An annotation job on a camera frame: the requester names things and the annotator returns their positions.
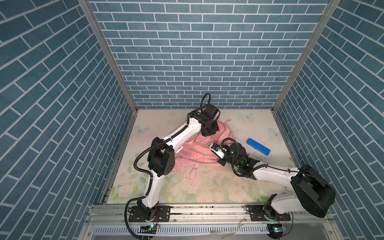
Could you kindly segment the blue pencil case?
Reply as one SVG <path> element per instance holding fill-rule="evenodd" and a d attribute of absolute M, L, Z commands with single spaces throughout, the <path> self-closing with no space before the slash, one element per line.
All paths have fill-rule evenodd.
<path fill-rule="evenodd" d="M 255 150 L 259 151 L 260 153 L 264 154 L 265 156 L 268 156 L 271 153 L 271 150 L 265 147 L 264 145 L 260 144 L 259 142 L 248 138 L 246 143 L 254 148 Z"/>

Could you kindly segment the pink student backpack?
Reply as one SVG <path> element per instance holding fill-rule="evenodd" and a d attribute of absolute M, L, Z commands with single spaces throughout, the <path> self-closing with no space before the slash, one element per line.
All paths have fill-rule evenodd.
<path fill-rule="evenodd" d="M 218 166 L 219 157 L 211 151 L 212 144 L 221 144 L 225 138 L 234 138 L 234 133 L 229 127 L 231 119 L 218 122 L 219 131 L 212 136 L 204 137 L 201 133 L 193 135 L 176 153 L 175 170 L 184 169 L 193 165 L 190 181 L 195 179 L 199 166 Z"/>

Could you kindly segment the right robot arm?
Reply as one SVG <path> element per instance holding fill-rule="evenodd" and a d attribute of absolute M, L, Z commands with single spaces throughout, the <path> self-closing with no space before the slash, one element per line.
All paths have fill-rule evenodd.
<path fill-rule="evenodd" d="M 250 157 L 232 138 L 225 138 L 219 145 L 212 144 L 211 151 L 222 166 L 230 164 L 237 177 L 269 181 L 293 190 L 291 195 L 270 195 L 262 208 L 270 221 L 289 212 L 307 212 L 323 218 L 335 201 L 335 189 L 309 165 L 292 169 L 269 165 Z"/>

